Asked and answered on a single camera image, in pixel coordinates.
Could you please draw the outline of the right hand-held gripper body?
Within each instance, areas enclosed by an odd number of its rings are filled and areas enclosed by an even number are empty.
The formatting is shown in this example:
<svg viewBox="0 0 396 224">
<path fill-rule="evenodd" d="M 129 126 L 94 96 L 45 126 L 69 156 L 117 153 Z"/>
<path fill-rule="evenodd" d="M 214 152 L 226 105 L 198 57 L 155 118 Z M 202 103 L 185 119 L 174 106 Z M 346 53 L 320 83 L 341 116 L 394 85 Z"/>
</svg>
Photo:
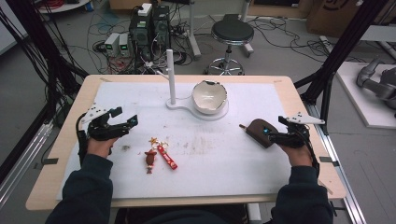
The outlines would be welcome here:
<svg viewBox="0 0 396 224">
<path fill-rule="evenodd" d="M 287 132 L 279 133 L 279 135 L 271 142 L 293 148 L 309 145 L 310 133 L 308 131 L 307 124 L 325 123 L 323 119 L 317 119 L 302 112 L 298 112 L 295 115 L 284 118 L 286 118 L 290 122 L 290 125 L 286 126 Z"/>
</svg>

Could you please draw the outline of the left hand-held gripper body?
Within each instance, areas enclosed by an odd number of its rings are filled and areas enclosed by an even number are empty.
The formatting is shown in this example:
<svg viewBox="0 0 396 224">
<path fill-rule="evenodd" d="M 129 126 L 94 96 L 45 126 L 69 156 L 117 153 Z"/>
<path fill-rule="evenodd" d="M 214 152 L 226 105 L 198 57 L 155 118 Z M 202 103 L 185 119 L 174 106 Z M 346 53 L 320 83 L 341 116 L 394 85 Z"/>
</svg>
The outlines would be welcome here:
<svg viewBox="0 0 396 224">
<path fill-rule="evenodd" d="M 81 139 L 89 137 L 98 141 L 106 141 L 112 138 L 123 137 L 128 134 L 131 128 L 126 126 L 126 122 L 119 124 L 108 123 L 110 117 L 109 109 L 104 109 L 97 104 L 93 104 L 86 113 L 81 115 L 81 123 L 88 123 L 88 130 L 81 131 Z"/>
</svg>

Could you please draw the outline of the brown ice cream bar toy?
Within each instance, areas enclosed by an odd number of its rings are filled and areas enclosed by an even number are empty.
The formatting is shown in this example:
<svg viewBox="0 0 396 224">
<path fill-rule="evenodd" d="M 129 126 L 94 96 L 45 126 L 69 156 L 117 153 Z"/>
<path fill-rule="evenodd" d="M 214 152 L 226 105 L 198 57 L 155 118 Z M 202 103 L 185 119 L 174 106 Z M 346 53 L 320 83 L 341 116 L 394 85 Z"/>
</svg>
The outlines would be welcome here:
<svg viewBox="0 0 396 224">
<path fill-rule="evenodd" d="M 269 140 L 269 135 L 278 133 L 277 128 L 264 119 L 254 119 L 248 126 L 240 124 L 239 127 L 264 148 L 268 148 L 273 144 Z"/>
</svg>

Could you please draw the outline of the person's left hand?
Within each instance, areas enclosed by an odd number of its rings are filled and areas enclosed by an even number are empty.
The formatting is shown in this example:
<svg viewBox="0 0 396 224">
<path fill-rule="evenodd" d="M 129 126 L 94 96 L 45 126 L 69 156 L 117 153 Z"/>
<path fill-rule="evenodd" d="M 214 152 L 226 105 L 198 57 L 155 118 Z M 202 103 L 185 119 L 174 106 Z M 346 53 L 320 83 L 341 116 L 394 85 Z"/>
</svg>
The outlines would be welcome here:
<svg viewBox="0 0 396 224">
<path fill-rule="evenodd" d="M 87 153 L 106 159 L 109 155 L 110 149 L 113 147 L 116 141 L 117 138 L 112 138 L 106 141 L 98 141 L 93 138 L 90 138 L 88 140 Z"/>
</svg>

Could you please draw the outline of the person's right hand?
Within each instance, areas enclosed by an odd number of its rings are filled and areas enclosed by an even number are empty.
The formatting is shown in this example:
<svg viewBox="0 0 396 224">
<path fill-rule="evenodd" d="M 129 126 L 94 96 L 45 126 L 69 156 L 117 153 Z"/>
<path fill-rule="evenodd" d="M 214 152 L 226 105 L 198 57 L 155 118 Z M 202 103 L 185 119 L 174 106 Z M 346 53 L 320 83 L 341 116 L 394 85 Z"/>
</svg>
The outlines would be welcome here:
<svg viewBox="0 0 396 224">
<path fill-rule="evenodd" d="M 287 154 L 291 166 L 311 166 L 312 157 L 307 146 L 298 148 L 280 145 L 280 148 Z"/>
</svg>

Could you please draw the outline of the white stand with pole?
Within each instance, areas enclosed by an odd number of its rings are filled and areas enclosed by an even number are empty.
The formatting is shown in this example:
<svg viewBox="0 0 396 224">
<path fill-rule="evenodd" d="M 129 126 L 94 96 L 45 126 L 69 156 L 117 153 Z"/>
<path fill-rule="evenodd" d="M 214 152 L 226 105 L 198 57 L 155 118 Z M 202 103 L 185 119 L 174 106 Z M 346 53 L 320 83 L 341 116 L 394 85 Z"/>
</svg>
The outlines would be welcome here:
<svg viewBox="0 0 396 224">
<path fill-rule="evenodd" d="M 177 98 L 176 97 L 176 76 L 175 76 L 175 69 L 174 69 L 174 52 L 171 49 L 168 49 L 166 51 L 166 63 L 167 63 L 167 67 L 166 67 L 167 74 L 165 75 L 162 72 L 160 72 L 159 70 L 156 71 L 156 74 L 158 74 L 168 80 L 169 92 L 170 92 L 170 99 L 166 101 L 166 106 L 168 109 L 186 110 L 186 111 L 189 111 L 196 118 L 198 118 L 200 120 L 205 120 L 205 121 L 219 120 L 227 115 L 227 113 L 229 111 L 228 98 L 227 98 L 227 102 L 226 102 L 225 106 L 220 110 L 220 112 L 218 114 L 215 114 L 215 115 L 202 114 L 194 108 L 192 98 L 191 98 L 192 90 L 194 87 L 192 88 L 191 94 L 188 97 Z"/>
</svg>

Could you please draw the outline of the grey power supply box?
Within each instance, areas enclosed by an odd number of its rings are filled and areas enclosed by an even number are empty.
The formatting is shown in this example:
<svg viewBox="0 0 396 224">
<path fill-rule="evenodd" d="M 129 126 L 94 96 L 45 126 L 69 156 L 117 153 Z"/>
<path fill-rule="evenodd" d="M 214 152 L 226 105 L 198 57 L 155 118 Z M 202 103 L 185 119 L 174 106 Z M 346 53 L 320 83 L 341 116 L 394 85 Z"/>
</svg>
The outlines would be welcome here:
<svg viewBox="0 0 396 224">
<path fill-rule="evenodd" d="M 106 53 L 109 57 L 116 57 L 120 53 L 120 35 L 111 34 L 105 41 Z"/>
<path fill-rule="evenodd" d="M 130 45 L 129 45 L 129 37 L 127 34 L 120 34 L 119 46 L 120 46 L 120 55 L 122 57 L 129 57 Z"/>
</svg>

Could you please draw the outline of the white eggshell-shaped bowl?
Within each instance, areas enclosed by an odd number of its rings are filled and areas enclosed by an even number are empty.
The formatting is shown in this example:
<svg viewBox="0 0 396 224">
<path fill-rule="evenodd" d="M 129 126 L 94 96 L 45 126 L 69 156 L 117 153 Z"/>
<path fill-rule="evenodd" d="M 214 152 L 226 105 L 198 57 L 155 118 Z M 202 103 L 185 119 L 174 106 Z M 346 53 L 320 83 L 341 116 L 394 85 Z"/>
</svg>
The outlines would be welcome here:
<svg viewBox="0 0 396 224">
<path fill-rule="evenodd" d="M 194 108 L 202 114 L 215 115 L 227 102 L 227 91 L 217 81 L 203 80 L 196 84 L 191 94 Z"/>
</svg>

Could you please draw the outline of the white floor board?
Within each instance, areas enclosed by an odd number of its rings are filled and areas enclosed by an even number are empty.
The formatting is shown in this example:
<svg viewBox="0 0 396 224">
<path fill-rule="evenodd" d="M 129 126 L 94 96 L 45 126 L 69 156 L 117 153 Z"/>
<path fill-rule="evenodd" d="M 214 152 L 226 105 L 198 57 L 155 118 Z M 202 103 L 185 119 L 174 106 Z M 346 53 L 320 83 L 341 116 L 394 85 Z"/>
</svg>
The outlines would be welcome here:
<svg viewBox="0 0 396 224">
<path fill-rule="evenodd" d="M 344 62 L 337 77 L 366 127 L 396 130 L 396 110 L 387 107 L 372 91 L 356 84 L 358 73 L 364 66 L 366 63 Z"/>
</svg>

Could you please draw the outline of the white table mat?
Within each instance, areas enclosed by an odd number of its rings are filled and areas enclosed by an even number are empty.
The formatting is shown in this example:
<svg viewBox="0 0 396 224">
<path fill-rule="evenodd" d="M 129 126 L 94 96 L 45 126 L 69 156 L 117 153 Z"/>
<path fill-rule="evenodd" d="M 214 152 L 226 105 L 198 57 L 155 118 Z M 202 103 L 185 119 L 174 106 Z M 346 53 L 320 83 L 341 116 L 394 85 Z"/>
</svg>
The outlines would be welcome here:
<svg viewBox="0 0 396 224">
<path fill-rule="evenodd" d="M 290 165 L 278 146 L 262 147 L 239 127 L 254 119 L 277 123 L 284 110 L 272 84 L 228 83 L 229 111 L 216 121 L 200 120 L 165 103 L 165 83 L 107 82 L 94 101 L 103 108 L 120 106 L 121 123 L 137 115 L 138 124 L 112 148 L 110 159 L 116 199 L 273 194 L 287 183 Z M 158 139 L 152 146 L 151 137 Z M 177 164 L 172 170 L 157 146 Z M 152 173 L 145 153 L 157 152 Z"/>
</svg>

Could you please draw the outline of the black computer tower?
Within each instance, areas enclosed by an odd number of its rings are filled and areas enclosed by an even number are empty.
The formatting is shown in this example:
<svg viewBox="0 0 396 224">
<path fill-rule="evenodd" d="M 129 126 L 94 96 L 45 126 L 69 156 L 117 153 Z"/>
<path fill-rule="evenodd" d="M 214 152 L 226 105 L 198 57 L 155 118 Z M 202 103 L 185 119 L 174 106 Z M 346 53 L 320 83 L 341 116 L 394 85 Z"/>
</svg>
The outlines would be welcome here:
<svg viewBox="0 0 396 224">
<path fill-rule="evenodd" d="M 138 61 L 151 61 L 152 22 L 151 14 L 139 16 L 134 14 L 129 26 L 129 32 L 134 46 L 134 56 Z"/>
<path fill-rule="evenodd" d="M 170 48 L 169 6 L 157 6 L 153 12 L 154 34 L 160 49 Z"/>
</svg>

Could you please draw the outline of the black round stool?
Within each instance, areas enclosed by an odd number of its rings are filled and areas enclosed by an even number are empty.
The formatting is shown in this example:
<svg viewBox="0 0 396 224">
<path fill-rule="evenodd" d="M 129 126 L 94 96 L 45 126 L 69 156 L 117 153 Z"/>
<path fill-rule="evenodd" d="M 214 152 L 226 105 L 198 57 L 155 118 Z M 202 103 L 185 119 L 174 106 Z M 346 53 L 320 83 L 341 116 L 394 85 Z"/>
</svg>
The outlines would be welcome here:
<svg viewBox="0 0 396 224">
<path fill-rule="evenodd" d="M 231 76 L 233 72 L 236 72 L 238 76 L 243 76 L 245 74 L 243 65 L 231 58 L 232 46 L 240 47 L 249 44 L 254 37 L 253 28 L 244 21 L 222 20 L 212 26 L 211 35 L 215 40 L 226 44 L 227 49 L 222 58 L 217 58 L 205 68 L 204 75 L 212 75 L 214 71 L 217 71 L 219 76 Z"/>
</svg>

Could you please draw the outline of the white power strip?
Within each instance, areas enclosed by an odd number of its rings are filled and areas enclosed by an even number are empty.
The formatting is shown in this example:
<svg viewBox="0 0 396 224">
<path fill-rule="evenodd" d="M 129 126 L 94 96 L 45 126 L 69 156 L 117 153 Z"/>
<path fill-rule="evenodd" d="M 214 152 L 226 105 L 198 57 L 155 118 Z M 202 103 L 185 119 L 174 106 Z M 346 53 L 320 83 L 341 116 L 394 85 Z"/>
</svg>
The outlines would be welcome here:
<svg viewBox="0 0 396 224">
<path fill-rule="evenodd" d="M 151 12 L 151 10 L 152 10 L 152 4 L 150 4 L 150 3 L 144 3 L 144 4 L 139 8 L 139 10 L 137 11 L 137 14 L 138 14 L 139 16 L 147 17 L 147 16 L 149 15 L 149 13 Z"/>
</svg>

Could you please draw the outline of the cardboard box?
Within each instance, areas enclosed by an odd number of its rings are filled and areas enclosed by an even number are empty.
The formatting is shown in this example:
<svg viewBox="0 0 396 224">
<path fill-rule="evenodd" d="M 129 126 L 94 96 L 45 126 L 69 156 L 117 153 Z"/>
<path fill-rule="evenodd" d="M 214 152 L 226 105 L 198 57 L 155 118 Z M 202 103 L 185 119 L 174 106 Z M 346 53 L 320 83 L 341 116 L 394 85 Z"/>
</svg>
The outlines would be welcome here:
<svg viewBox="0 0 396 224">
<path fill-rule="evenodd" d="M 313 0 L 306 19 L 310 34 L 340 38 L 344 31 L 364 35 L 396 0 Z"/>
</svg>

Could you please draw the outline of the brown doll keychain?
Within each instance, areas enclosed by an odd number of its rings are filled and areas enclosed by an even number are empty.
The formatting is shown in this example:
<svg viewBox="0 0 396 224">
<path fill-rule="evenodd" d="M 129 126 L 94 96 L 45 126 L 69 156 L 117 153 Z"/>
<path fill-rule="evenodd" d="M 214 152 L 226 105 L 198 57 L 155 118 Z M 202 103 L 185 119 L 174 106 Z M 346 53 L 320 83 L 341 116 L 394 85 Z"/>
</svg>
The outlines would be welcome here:
<svg viewBox="0 0 396 224">
<path fill-rule="evenodd" d="M 150 149 L 149 151 L 147 151 L 145 153 L 145 155 L 146 155 L 147 173 L 151 174 L 153 166 L 154 166 L 154 162 L 155 162 L 155 156 L 157 155 L 157 152 L 153 149 Z"/>
</svg>

